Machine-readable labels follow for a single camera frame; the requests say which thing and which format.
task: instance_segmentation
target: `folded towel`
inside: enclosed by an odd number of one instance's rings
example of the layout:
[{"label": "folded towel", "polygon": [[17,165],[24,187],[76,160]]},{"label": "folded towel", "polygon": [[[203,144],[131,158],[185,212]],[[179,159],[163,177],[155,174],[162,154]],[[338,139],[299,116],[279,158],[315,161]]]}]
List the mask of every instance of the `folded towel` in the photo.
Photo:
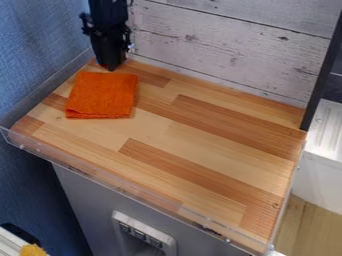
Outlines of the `folded towel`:
[{"label": "folded towel", "polygon": [[136,75],[81,71],[65,106],[66,117],[129,117],[137,83]]}]

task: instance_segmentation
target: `wooden floor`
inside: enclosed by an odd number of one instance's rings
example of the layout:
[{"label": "wooden floor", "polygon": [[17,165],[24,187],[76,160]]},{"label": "wooden floor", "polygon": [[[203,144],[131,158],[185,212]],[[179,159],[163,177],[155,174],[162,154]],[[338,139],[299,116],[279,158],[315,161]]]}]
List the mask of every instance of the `wooden floor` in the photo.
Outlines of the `wooden floor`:
[{"label": "wooden floor", "polygon": [[276,238],[286,256],[341,256],[342,215],[291,196]]},{"label": "wooden floor", "polygon": [[55,161],[264,250],[302,149],[303,110],[134,61],[116,72],[139,76],[132,118],[66,119],[72,77],[12,130]]}]

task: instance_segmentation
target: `wood plank wall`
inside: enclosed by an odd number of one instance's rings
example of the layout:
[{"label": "wood plank wall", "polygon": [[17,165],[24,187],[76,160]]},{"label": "wood plank wall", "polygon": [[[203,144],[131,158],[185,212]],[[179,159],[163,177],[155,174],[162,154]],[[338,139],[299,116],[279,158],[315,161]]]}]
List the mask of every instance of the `wood plank wall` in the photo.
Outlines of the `wood plank wall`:
[{"label": "wood plank wall", "polygon": [[304,107],[341,0],[135,0],[134,58]]}]

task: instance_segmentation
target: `wooden countertop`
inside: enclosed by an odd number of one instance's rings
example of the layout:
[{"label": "wooden countertop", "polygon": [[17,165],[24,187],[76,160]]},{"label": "wooden countertop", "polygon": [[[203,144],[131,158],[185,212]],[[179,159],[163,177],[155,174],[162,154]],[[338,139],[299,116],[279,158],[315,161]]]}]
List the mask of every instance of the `wooden countertop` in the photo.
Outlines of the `wooden countertop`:
[{"label": "wooden countertop", "polygon": [[[106,72],[94,61],[83,70]],[[209,228],[264,250],[302,149],[303,110],[135,61],[116,72],[139,76],[132,118],[66,119],[71,77],[12,130],[48,145],[41,153],[52,159],[191,221],[204,220],[191,211],[203,215]],[[172,207],[97,168],[166,198]]]}]

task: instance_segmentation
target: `plastic enclosure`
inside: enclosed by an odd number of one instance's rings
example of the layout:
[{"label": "plastic enclosure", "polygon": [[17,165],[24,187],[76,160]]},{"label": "plastic enclosure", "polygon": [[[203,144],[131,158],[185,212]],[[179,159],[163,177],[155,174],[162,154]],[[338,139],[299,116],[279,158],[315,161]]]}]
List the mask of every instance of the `plastic enclosure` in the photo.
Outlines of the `plastic enclosure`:
[{"label": "plastic enclosure", "polygon": [[159,211],[165,212],[172,217],[178,218],[182,221],[186,221],[194,225],[195,227],[208,232],[209,234],[217,237],[223,242],[229,243],[231,246],[238,247],[250,254],[254,255],[267,255],[273,251],[272,242],[275,237],[275,232],[279,226],[283,211],[286,207],[286,202],[281,205],[280,214],[273,231],[273,235],[268,242],[261,241],[253,235],[248,235],[238,227],[229,226],[227,223],[220,223],[210,218],[210,216],[203,216],[197,212],[187,209],[181,206],[178,212],[182,212],[181,216],[178,214],[170,213],[167,208],[175,204],[168,198],[164,198],[161,195],[155,194],[152,191],[146,190],[137,186],[136,184],[130,183],[129,181],[123,180],[117,177],[113,173],[109,173],[96,166],[93,166],[86,161],[78,159],[72,155],[68,155],[65,152],[47,144],[25,135],[20,132],[11,130],[11,127],[20,120],[26,113],[28,113],[34,106],[39,104],[42,99],[48,96],[54,89],[61,85],[66,78],[74,74],[78,69],[85,65],[91,58],[93,58],[92,50],[89,48],[82,52],[79,56],[73,59],[70,63],[65,65],[62,69],[56,72],[52,77],[47,79],[43,84],[38,86],[31,94],[26,96],[21,102],[13,107],[13,109],[1,120],[0,130],[3,138],[7,143],[25,150],[31,154],[41,157],[47,161],[62,166],[67,171],[81,172],[84,175],[92,176],[96,173],[96,177],[93,177],[96,181],[109,186],[121,194],[125,194],[135,200],[139,200],[144,204],[148,204]]}]

